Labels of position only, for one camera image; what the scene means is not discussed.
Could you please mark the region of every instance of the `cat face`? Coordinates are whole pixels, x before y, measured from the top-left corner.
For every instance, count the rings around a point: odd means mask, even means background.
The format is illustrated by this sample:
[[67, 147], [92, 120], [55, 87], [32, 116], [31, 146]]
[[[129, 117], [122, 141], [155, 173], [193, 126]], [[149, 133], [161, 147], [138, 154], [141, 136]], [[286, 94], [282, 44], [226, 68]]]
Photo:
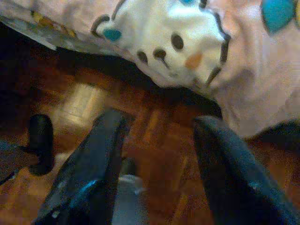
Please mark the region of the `cat face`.
[[183, 86], [208, 84], [226, 61], [229, 36], [204, 0], [122, 1], [93, 30]]

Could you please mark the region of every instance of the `parquet floor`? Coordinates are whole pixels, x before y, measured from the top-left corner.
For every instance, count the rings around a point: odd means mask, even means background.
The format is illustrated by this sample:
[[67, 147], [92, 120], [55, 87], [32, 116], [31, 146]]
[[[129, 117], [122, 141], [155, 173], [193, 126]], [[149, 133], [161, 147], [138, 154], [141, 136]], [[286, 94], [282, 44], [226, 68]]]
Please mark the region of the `parquet floor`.
[[[190, 96], [180, 91], [145, 88], [93, 66], [68, 63], [67, 53], [62, 57], [38, 45], [26, 51], [28, 60], [18, 65], [18, 76], [10, 82], [10, 92], [17, 94], [2, 97], [0, 136], [26, 145], [28, 118], [36, 113], [48, 114], [54, 127], [56, 166], [43, 177], [22, 169], [14, 180], [0, 187], [1, 225], [30, 224], [60, 166], [107, 107], [133, 118], [123, 154], [137, 161], [138, 174], [147, 188], [150, 224], [213, 224], [197, 169], [192, 119], [215, 114], [217, 109], [204, 100], [192, 104], [186, 100]], [[1, 81], [9, 83], [9, 72], [0, 76]], [[258, 160], [300, 207], [299, 157], [258, 140], [251, 146]]]

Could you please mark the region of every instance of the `blue spot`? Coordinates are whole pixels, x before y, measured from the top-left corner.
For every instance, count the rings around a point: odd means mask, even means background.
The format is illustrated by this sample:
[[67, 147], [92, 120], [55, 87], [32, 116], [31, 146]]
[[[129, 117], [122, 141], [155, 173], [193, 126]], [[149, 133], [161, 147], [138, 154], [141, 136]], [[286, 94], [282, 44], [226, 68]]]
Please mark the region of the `blue spot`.
[[293, 0], [265, 0], [262, 3], [262, 15], [271, 34], [284, 28], [295, 15]]
[[116, 41], [122, 36], [122, 33], [118, 30], [104, 29], [103, 35], [111, 41]]
[[194, 2], [194, 0], [180, 0], [182, 4], [186, 5], [186, 4], [191, 4]]

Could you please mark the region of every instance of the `bedsheet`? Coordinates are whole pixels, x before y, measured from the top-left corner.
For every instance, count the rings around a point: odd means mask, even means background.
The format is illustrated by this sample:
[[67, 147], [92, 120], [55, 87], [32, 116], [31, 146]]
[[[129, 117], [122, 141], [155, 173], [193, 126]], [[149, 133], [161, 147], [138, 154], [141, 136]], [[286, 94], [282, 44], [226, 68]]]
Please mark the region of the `bedsheet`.
[[2, 0], [0, 19], [209, 95], [241, 137], [300, 118], [298, 0]]

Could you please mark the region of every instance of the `wooden floor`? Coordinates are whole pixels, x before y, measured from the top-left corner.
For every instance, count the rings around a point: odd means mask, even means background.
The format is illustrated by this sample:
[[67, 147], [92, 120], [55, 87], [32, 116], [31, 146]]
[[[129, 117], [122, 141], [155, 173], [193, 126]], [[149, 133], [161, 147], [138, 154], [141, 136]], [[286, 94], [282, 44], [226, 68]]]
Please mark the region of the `wooden floor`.
[[[93, 120], [108, 107], [133, 118], [123, 154], [137, 161], [138, 175], [147, 189], [150, 224], [213, 224], [192, 137], [192, 119], [209, 113], [205, 101], [189, 104], [172, 92], [139, 87], [90, 67], [68, 64], [68, 58], [64, 65], [60, 55], [37, 45], [26, 57], [30, 60], [19, 65], [12, 82], [17, 94], [1, 103], [0, 136], [26, 145], [29, 117], [48, 114], [54, 126], [56, 166], [43, 177], [23, 169], [0, 187], [1, 225], [30, 224], [59, 168], [88, 134]], [[5, 76], [8, 74], [1, 74], [1, 80], [9, 80]], [[259, 141], [252, 141], [251, 146], [300, 207], [298, 156]]]

